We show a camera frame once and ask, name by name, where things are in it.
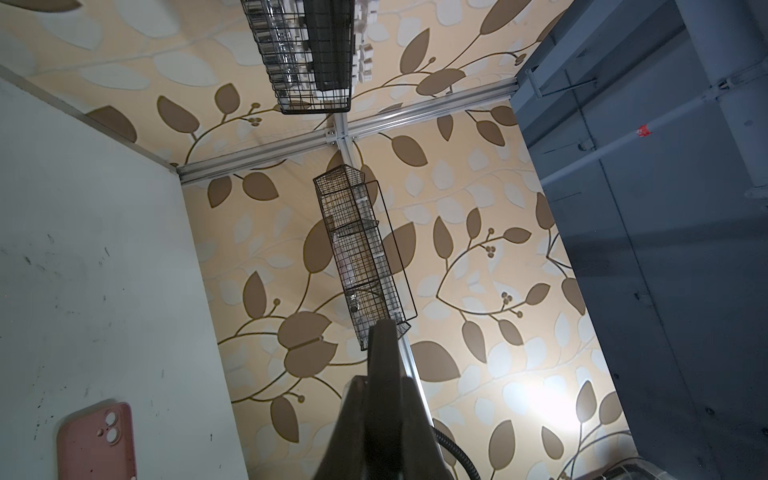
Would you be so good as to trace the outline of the phone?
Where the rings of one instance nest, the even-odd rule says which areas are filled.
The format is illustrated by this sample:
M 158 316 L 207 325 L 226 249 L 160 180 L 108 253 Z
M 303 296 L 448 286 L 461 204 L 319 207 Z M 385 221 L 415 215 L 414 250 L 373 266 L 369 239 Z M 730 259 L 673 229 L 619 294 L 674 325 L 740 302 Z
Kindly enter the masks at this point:
M 393 320 L 377 321 L 369 330 L 365 400 L 367 479 L 397 479 L 401 454 L 401 375 L 397 329 Z

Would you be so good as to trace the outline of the pink phone case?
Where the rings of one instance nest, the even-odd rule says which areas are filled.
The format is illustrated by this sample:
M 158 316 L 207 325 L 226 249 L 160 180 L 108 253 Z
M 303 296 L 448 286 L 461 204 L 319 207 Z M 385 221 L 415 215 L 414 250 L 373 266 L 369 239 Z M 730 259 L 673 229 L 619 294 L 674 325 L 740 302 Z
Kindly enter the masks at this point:
M 132 410 L 117 402 L 67 420 L 56 436 L 57 478 L 136 479 Z

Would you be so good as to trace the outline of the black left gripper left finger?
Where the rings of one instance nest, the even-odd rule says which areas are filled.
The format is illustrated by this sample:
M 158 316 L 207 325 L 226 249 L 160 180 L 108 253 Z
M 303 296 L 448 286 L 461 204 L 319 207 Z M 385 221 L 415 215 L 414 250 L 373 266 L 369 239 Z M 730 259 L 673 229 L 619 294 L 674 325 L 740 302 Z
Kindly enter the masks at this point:
M 365 376 L 355 376 L 351 380 L 326 453 L 314 475 L 315 480 L 363 478 L 366 386 Z

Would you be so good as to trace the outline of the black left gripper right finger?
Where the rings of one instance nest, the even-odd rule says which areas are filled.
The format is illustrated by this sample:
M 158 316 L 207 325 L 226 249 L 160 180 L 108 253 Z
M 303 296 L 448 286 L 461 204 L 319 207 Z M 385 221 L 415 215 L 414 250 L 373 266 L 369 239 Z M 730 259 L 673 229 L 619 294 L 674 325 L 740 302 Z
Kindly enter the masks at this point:
M 405 480 L 453 478 L 442 457 L 417 385 L 401 378 L 401 452 Z

